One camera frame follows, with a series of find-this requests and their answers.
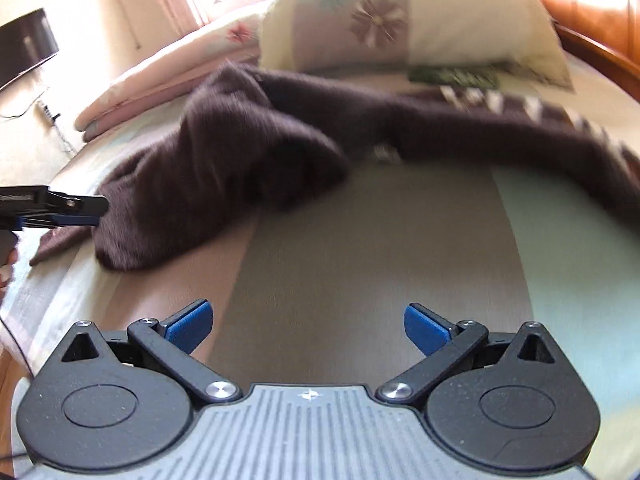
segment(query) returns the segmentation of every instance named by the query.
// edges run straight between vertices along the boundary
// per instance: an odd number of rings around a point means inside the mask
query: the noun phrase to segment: floral pillowcase
[[[254,59],[259,51],[258,26],[265,10],[266,4],[261,3],[230,12],[127,70],[80,112],[74,123],[76,130],[82,132],[90,127],[91,136],[95,137],[97,131],[113,126],[103,122],[96,130],[95,121],[125,104],[138,102],[139,106],[132,110],[139,114],[143,111],[140,108],[143,98],[148,109],[159,104],[155,99],[148,99],[149,96],[165,95],[166,99],[172,99],[176,94],[167,92],[171,88],[189,92],[203,75],[227,59],[236,62]]]
[[[275,0],[260,29],[264,68],[485,66],[571,87],[540,0]]]

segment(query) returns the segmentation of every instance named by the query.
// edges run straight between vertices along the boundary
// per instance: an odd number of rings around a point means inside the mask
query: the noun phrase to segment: television
[[[44,9],[0,26],[0,91],[58,53]]]

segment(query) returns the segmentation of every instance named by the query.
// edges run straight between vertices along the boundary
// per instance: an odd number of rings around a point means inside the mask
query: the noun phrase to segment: gray fabric surface
[[[498,332],[531,318],[487,168],[366,164],[324,198],[266,215],[209,365],[243,388],[376,387],[422,357],[402,328],[412,301]]]

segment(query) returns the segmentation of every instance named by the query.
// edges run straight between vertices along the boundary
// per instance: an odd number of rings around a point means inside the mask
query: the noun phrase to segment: gray ribbed plate
[[[383,406],[362,386],[256,386],[211,406],[170,452],[105,479],[489,480],[438,448],[407,408]],[[77,475],[38,466],[24,478]],[[554,480],[590,478],[577,468]]]

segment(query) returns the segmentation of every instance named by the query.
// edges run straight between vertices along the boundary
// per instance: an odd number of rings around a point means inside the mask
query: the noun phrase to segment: brown towel
[[[317,196],[346,176],[349,160],[381,143],[405,161],[557,171],[640,224],[640,162],[629,150],[586,122],[577,126],[551,112],[557,107],[532,112],[526,100],[514,105],[509,98],[501,112],[487,95],[436,88],[402,97],[223,66],[193,93],[176,132],[123,161],[98,188],[110,200],[93,229],[98,260],[120,270],[157,265],[214,237],[252,206],[282,209]],[[90,234],[84,227],[49,232],[31,264]]]

